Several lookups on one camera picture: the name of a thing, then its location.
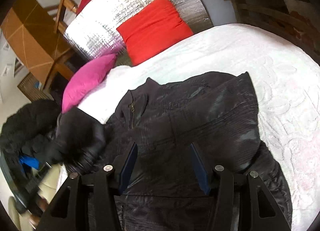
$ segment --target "white bedspread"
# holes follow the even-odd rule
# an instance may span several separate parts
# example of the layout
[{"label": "white bedspread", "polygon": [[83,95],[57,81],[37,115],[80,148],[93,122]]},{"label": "white bedspread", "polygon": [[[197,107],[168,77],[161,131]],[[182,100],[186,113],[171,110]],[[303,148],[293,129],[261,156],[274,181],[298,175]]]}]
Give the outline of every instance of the white bedspread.
[{"label": "white bedspread", "polygon": [[320,67],[290,42],[249,25],[214,27],[139,66],[114,68],[79,108],[105,123],[127,90],[148,77],[166,84],[208,71],[249,72],[261,139],[290,187],[292,230],[307,230],[320,210]]}]

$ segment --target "black jacket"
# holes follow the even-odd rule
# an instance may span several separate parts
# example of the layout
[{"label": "black jacket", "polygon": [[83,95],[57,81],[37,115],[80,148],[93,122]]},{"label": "black jacket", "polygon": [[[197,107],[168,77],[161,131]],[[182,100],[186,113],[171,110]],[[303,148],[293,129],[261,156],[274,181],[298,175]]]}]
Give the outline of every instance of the black jacket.
[{"label": "black jacket", "polygon": [[4,123],[0,150],[13,156],[22,154],[45,162],[45,148],[55,138],[60,107],[51,100],[37,100],[21,107]]},{"label": "black jacket", "polygon": [[127,92],[106,123],[106,146],[96,149],[99,156],[92,159],[92,153],[78,147],[74,156],[86,163],[69,161],[67,169],[95,172],[135,141],[139,154],[131,184],[116,197],[122,228],[205,230],[215,198],[204,196],[193,172],[189,145],[196,142],[232,172],[257,171],[291,225],[289,187],[260,140],[257,115],[248,73],[235,77],[209,72],[166,85],[147,79]]}]

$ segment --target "white wall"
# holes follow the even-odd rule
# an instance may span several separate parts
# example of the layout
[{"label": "white wall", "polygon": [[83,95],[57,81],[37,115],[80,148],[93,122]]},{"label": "white wall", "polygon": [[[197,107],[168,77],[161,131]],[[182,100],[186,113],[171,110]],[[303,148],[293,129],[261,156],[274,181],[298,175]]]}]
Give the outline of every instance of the white wall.
[{"label": "white wall", "polygon": [[[28,74],[28,70],[26,68],[23,68],[23,71],[19,73],[19,78],[23,79],[24,75]],[[2,95],[2,101],[3,103],[0,104],[0,132],[2,125],[6,122],[7,118],[16,113],[19,108],[24,106],[25,104],[29,103],[30,100],[18,89],[17,84],[15,84],[15,81],[8,80],[3,82],[3,80],[0,78],[1,86],[5,85],[10,86],[8,87],[8,92],[6,92],[5,97]]]},{"label": "white wall", "polygon": [[230,0],[201,0],[214,26],[237,23]]},{"label": "white wall", "polygon": [[[16,54],[9,47],[6,51],[4,46],[7,45],[7,41],[4,38],[3,34],[0,34],[0,74],[3,72],[7,64],[12,64],[12,67],[8,70],[7,76],[0,76],[0,93],[3,104],[7,103],[9,97],[14,93],[16,97],[20,100],[19,103],[26,103],[26,97],[20,91],[18,94],[17,85],[21,80],[28,74],[28,70],[24,67],[16,77],[14,77],[14,65],[16,60]],[[0,118],[3,117],[3,111],[0,112]]]}]

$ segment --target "wooden furniture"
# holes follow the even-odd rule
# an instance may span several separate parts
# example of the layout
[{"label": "wooden furniture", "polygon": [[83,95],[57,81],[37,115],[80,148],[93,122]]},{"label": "wooden furniture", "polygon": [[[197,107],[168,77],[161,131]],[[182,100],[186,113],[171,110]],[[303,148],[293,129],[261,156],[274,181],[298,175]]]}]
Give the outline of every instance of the wooden furniture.
[{"label": "wooden furniture", "polygon": [[284,0],[282,1],[285,8],[275,8],[270,4],[263,6],[264,2],[262,1],[231,1],[237,22],[262,28],[290,41],[320,64],[319,30],[313,26],[307,17],[301,16],[297,11],[288,11]]},{"label": "wooden furniture", "polygon": [[49,99],[49,97],[38,88],[39,81],[29,73],[18,84],[18,89],[32,102],[39,99]]},{"label": "wooden furniture", "polygon": [[281,7],[268,5],[269,0],[231,0],[237,22],[272,32],[304,50],[320,64],[320,33],[305,17],[289,13],[284,0]]},{"label": "wooden furniture", "polygon": [[61,34],[55,34],[55,22],[36,0],[17,0],[1,28],[4,37],[34,77],[46,84],[52,72],[70,80],[73,72],[62,62],[71,47]]},{"label": "wooden furniture", "polygon": [[55,33],[57,33],[59,31],[63,35],[67,29],[67,25],[63,21],[64,15],[66,13],[66,9],[76,13],[78,10],[78,6],[73,0],[60,0],[56,23],[54,26]]}]

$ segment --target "silver insulation sheet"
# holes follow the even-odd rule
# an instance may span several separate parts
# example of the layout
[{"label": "silver insulation sheet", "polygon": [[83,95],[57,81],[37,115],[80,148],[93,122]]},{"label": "silver insulation sheet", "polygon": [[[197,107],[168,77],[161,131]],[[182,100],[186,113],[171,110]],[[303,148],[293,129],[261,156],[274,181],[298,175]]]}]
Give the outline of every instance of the silver insulation sheet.
[{"label": "silver insulation sheet", "polygon": [[[153,0],[91,0],[68,26],[65,37],[88,59],[125,48],[116,28]],[[212,27],[201,0],[170,0],[192,31]]]}]

